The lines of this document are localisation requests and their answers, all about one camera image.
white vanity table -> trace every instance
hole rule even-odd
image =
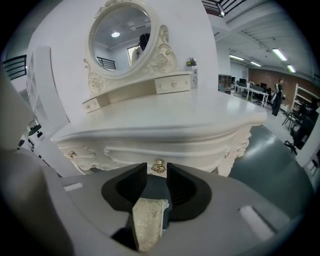
[[[117,102],[52,137],[78,170],[112,170],[156,159],[228,176],[265,110],[228,94],[192,89]]]

gray floor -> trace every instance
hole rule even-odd
[[[290,218],[303,214],[313,187],[294,155],[263,125],[252,127],[250,144],[229,175],[260,193]]]

gold drawer knob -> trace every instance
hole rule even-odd
[[[71,151],[68,153],[68,157],[73,159],[75,154],[76,154],[75,152]]]
[[[162,159],[155,160],[155,164],[152,165],[151,170],[157,172],[158,174],[162,174],[166,170],[164,163],[165,161]]]

ceiling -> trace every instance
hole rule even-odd
[[[292,75],[320,85],[319,67],[307,40],[276,2],[247,0],[224,18],[216,18],[223,19],[228,27],[222,28],[210,20],[216,44],[227,45],[230,54],[245,59],[232,61],[255,68],[252,61],[262,65],[262,69],[284,73],[289,72],[287,65],[293,65],[296,73]],[[279,49],[287,61],[281,61],[272,49]]]
[[[150,31],[150,19],[143,11],[131,6],[122,7],[102,20],[94,40],[110,49],[124,42],[138,39],[140,35]],[[111,34],[114,32],[119,32],[120,35],[112,37]]]

